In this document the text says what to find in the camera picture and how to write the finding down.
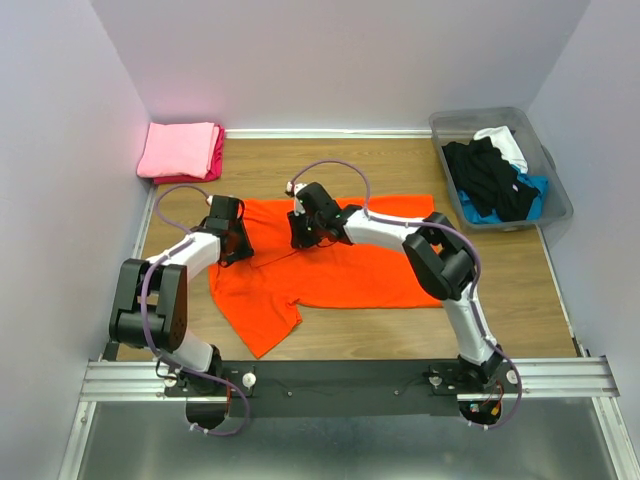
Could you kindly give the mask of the orange t shirt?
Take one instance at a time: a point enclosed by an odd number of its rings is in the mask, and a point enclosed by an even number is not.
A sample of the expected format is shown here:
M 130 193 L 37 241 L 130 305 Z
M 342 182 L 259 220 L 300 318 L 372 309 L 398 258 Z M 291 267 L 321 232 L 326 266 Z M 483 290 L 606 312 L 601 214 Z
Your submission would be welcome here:
M 267 354 L 302 321 L 300 306 L 438 308 L 402 252 L 328 242 L 292 248 L 287 200 L 249 199 L 244 224 L 253 257 L 209 269 L 212 299 L 249 351 Z

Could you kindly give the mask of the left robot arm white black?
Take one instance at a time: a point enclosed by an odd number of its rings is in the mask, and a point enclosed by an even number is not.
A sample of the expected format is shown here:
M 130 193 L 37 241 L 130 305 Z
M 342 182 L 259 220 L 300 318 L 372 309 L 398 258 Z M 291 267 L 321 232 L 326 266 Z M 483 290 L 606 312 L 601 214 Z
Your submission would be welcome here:
M 173 373 L 186 375 L 197 393 L 214 393 L 226 383 L 221 355 L 188 328 L 189 282 L 211 265 L 227 267 L 253 255 L 242 218 L 207 217 L 163 253 L 126 260 L 116 286 L 110 339 L 151 351 Z

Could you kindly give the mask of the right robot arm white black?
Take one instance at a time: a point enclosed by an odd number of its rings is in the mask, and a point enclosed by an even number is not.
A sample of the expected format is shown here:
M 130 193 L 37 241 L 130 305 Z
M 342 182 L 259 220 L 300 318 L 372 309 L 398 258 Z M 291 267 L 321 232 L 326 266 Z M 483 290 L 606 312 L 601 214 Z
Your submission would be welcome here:
M 436 212 L 420 219 L 383 215 L 357 205 L 316 211 L 298 205 L 287 213 L 287 220 L 295 249 L 328 239 L 403 253 L 420 287 L 445 309 L 458 345 L 457 381 L 474 392 L 494 383 L 504 356 L 478 298 L 479 256 L 445 215 Z

